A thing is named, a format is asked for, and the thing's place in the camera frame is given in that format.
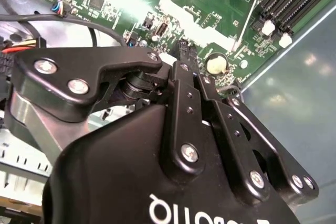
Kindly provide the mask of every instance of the blue wire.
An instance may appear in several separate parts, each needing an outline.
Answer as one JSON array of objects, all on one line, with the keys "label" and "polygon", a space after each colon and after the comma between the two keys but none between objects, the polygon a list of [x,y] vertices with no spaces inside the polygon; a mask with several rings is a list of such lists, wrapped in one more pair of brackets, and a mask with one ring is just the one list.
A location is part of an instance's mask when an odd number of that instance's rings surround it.
[{"label": "blue wire", "polygon": [[58,8],[59,8],[59,2],[58,2],[57,5],[54,6],[51,10],[54,12],[54,11],[58,10]]}]

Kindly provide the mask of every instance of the red wire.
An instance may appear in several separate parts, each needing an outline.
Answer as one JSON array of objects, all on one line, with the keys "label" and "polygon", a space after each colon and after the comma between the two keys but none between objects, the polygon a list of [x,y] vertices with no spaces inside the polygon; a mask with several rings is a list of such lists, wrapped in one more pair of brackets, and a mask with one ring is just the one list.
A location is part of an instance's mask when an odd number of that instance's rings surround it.
[{"label": "red wire", "polygon": [[31,47],[9,47],[6,48],[4,50],[2,50],[2,52],[7,53],[7,52],[17,52],[17,51],[22,51],[22,50],[26,50],[26,49],[30,49]]}]

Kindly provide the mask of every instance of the silver screw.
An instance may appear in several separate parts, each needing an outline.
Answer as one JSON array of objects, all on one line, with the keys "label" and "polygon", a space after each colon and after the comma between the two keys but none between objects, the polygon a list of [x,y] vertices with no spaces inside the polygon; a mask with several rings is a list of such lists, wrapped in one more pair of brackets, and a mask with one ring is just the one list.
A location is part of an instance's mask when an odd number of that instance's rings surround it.
[{"label": "silver screw", "polygon": [[314,185],[309,178],[303,177],[303,180],[304,180],[304,182],[306,182],[306,184],[309,186],[310,189],[314,189]]},{"label": "silver screw", "polygon": [[300,178],[297,176],[297,175],[293,175],[292,176],[292,179],[294,181],[294,184],[299,187],[299,188],[303,188],[303,183],[302,181],[300,180]]},{"label": "silver screw", "polygon": [[155,55],[155,53],[153,53],[153,52],[150,52],[150,53],[148,53],[148,56],[149,56],[149,58],[151,58],[152,60],[154,60],[154,61],[157,61],[158,59],[158,57]]},{"label": "silver screw", "polygon": [[265,186],[264,180],[262,179],[262,176],[256,172],[255,170],[250,172],[250,177],[252,179],[253,184],[260,188],[263,189],[263,187]]},{"label": "silver screw", "polygon": [[186,64],[181,64],[181,68],[185,71],[189,71],[189,67]]},{"label": "silver screw", "polygon": [[89,86],[87,83],[79,79],[73,79],[69,81],[68,88],[75,94],[86,94],[89,92]]},{"label": "silver screw", "polygon": [[56,65],[48,60],[38,60],[34,63],[34,67],[40,73],[45,74],[52,74],[57,71]]},{"label": "silver screw", "polygon": [[232,99],[232,102],[233,102],[233,104],[236,105],[236,106],[239,106],[239,105],[240,105],[239,101],[238,101],[236,98],[233,98],[233,99]]},{"label": "silver screw", "polygon": [[198,160],[197,150],[189,144],[184,144],[181,147],[183,157],[190,163],[195,163]]},{"label": "silver screw", "polygon": [[211,83],[210,79],[209,79],[207,76],[204,77],[204,81],[205,81],[206,83],[208,83],[208,84]]}]

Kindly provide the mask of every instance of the yellow wire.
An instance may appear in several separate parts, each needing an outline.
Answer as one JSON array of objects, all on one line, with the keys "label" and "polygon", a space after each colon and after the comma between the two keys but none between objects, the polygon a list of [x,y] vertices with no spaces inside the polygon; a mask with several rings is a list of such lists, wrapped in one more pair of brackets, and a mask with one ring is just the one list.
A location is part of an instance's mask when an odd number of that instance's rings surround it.
[{"label": "yellow wire", "polygon": [[63,2],[59,3],[59,8],[60,8],[60,15],[63,14]]},{"label": "yellow wire", "polygon": [[13,46],[26,46],[26,45],[30,45],[30,44],[35,44],[36,40],[32,39],[32,40],[26,40],[26,41],[22,41],[20,43],[14,44]]}]

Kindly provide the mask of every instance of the motherboard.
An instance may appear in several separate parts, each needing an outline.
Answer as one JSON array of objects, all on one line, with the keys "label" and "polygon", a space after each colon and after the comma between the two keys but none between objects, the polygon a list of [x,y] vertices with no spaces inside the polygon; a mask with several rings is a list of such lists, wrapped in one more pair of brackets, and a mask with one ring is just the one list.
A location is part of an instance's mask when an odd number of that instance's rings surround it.
[{"label": "motherboard", "polygon": [[62,0],[129,47],[172,54],[183,42],[218,86],[243,83],[331,0]]}]

